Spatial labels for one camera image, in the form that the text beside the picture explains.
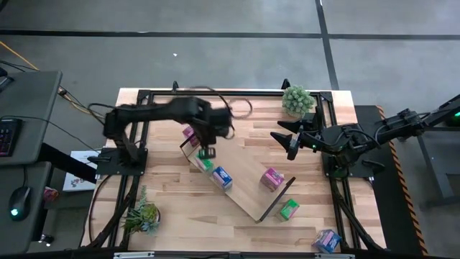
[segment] green plant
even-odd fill
[[[136,208],[130,209],[124,220],[124,229],[129,234],[135,232],[146,232],[153,235],[157,229],[160,219],[160,212],[155,204],[147,204],[147,187],[142,186],[141,199]]]
[[[285,90],[282,96],[282,107],[294,117],[302,117],[313,107],[315,99],[305,91],[302,86],[291,86]]]

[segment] wooden table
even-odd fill
[[[120,89],[116,104],[135,103],[138,90]],[[332,95],[338,124],[357,122],[351,92],[332,91]],[[215,96],[200,97],[211,101],[213,106],[223,106]],[[170,98],[156,96],[154,100],[162,103]],[[299,150],[294,161],[287,160],[286,152],[270,137],[271,131],[288,134],[277,125],[277,120],[293,120],[282,111],[281,98],[247,98],[252,102],[254,113],[248,119],[234,120],[236,141],[265,167],[276,168],[285,178],[296,177],[280,203],[263,222],[255,223],[184,157],[179,145],[184,140],[182,130],[186,125],[172,121],[150,122],[149,157],[140,184],[147,186],[147,200],[160,208],[162,221],[155,236],[133,234],[130,250],[312,252],[316,249],[311,243],[319,230],[336,229],[331,188],[323,175],[321,154],[304,149]],[[232,106],[236,115],[248,110],[243,101]],[[119,182],[120,177],[109,179],[94,204],[93,236],[102,230],[114,212]],[[356,217],[376,243],[385,247],[372,187],[358,178],[350,178],[349,185]],[[291,198],[300,204],[300,208],[294,218],[281,222],[273,214]],[[345,216],[344,225],[351,245]],[[120,229],[116,244],[122,235]],[[85,244],[88,244],[88,233],[83,237],[82,245]]]

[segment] cardboard divider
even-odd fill
[[[200,169],[217,186],[220,186],[213,179],[212,171],[204,171],[198,166],[196,156],[200,146],[191,145],[190,140],[193,137],[194,135],[191,135],[180,145],[181,150],[191,164]],[[211,159],[213,168],[221,166],[233,180],[232,187],[225,191],[225,194],[252,219],[261,222],[293,183],[295,177],[288,181],[285,180],[276,191],[271,192],[260,182],[267,168],[257,162],[246,150],[239,147],[235,140],[218,138],[213,147],[216,149],[216,157]]]

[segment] gray floor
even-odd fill
[[[460,34],[457,0],[323,0],[329,33]],[[153,32],[319,33],[314,0],[11,0],[0,27]],[[331,89],[319,39],[0,37],[42,70],[62,70],[63,85],[82,102],[113,104],[121,87],[206,84],[215,88],[279,88],[284,78]],[[429,111],[459,93],[460,41],[331,40],[341,90],[355,104],[380,104],[387,115]],[[0,58],[21,60],[0,47]],[[58,99],[52,121],[88,144],[104,144],[101,126]],[[48,141],[84,149],[50,129]],[[415,204],[436,196],[415,140],[397,144]],[[53,179],[56,186],[62,179]],[[91,194],[69,199],[89,202]],[[88,208],[50,215],[55,244],[76,247]],[[460,257],[460,206],[420,211],[431,255]]]

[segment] pink box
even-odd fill
[[[260,181],[271,191],[276,191],[284,180],[285,178],[273,168],[268,168],[260,179]]]
[[[190,126],[186,127],[182,131],[182,134],[184,134],[184,137],[186,139],[188,139],[191,135],[193,135],[193,133],[194,133],[193,129]],[[196,147],[196,145],[200,144],[200,142],[198,141],[198,139],[196,137],[192,137],[192,139],[190,140],[190,144],[192,145],[192,147]]]

